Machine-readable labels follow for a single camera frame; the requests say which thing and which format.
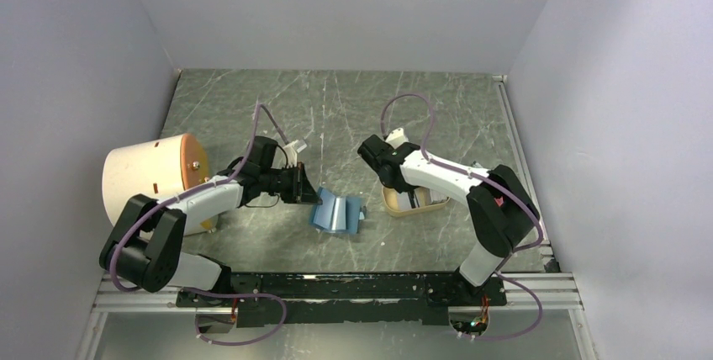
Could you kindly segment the blue leather card holder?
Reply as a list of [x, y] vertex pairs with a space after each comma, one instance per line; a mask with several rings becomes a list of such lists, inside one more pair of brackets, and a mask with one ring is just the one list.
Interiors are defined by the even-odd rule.
[[355, 235], [367, 214], [362, 199], [337, 196], [323, 187], [318, 188], [317, 194], [321, 203], [311, 209], [309, 224], [326, 233]]

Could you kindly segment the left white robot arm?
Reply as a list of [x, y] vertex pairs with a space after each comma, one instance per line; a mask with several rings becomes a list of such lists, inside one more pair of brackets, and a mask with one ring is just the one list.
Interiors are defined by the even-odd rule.
[[144, 193], [129, 197], [100, 252], [100, 267], [122, 291], [184, 288], [198, 291], [213, 306], [225, 304], [234, 291], [231, 268], [184, 252], [185, 235], [219, 214], [249, 206], [263, 194], [285, 204], [320, 204], [298, 160], [305, 146], [303, 140], [282, 146], [257, 136], [246, 156], [192, 188], [164, 199]]

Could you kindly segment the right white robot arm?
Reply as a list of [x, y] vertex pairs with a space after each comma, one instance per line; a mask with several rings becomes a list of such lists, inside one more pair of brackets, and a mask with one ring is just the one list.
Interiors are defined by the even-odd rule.
[[357, 154], [387, 188], [399, 193], [428, 188], [468, 208], [476, 242], [453, 284], [463, 304], [475, 304], [486, 292], [486, 281], [506, 260], [532, 247], [521, 244], [531, 230], [542, 239], [538, 210], [510, 167], [467, 167], [411, 142], [391, 146], [377, 135], [365, 139]]

